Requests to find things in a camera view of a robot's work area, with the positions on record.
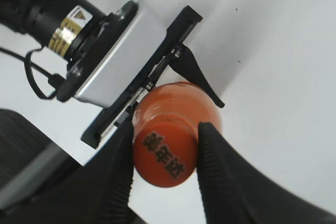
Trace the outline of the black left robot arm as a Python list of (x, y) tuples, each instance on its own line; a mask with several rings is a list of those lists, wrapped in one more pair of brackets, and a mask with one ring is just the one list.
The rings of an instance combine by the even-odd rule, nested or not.
[(92, 148), (109, 126), (132, 114), (136, 98), (155, 87), (166, 67), (200, 87), (219, 108), (224, 106), (184, 45), (201, 20), (185, 6), (165, 27), (144, 0), (129, 1), (111, 14), (86, 0), (1, 0), (3, 25), (30, 35), (67, 62), (65, 77), (47, 76), (54, 91), (46, 95), (34, 79), (36, 65), (28, 52), (23, 61), (34, 93), (44, 100), (75, 98), (101, 107), (81, 137)]

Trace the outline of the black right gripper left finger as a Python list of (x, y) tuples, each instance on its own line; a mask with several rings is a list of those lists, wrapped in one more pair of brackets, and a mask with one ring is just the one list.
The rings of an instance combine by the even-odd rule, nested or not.
[(125, 120), (87, 165), (26, 210), (23, 222), (127, 223), (132, 138), (132, 123)]

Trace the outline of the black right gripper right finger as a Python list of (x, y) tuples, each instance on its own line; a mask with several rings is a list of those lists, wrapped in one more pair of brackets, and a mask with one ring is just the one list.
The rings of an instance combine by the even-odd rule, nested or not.
[(196, 172), (206, 223), (335, 223), (249, 164), (211, 123), (198, 125)]

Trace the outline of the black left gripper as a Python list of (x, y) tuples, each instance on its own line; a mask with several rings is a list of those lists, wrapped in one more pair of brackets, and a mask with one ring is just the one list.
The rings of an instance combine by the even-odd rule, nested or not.
[(165, 68), (170, 67), (184, 79), (201, 88), (219, 108), (225, 106), (203, 75), (192, 51), (183, 44), (202, 16), (190, 6), (185, 6), (166, 31), (166, 37), (135, 76), (116, 102), (97, 115), (81, 136), (81, 141), (97, 148), (102, 133), (113, 126), (120, 114), (128, 109), (129, 103), (145, 89), (152, 89)]

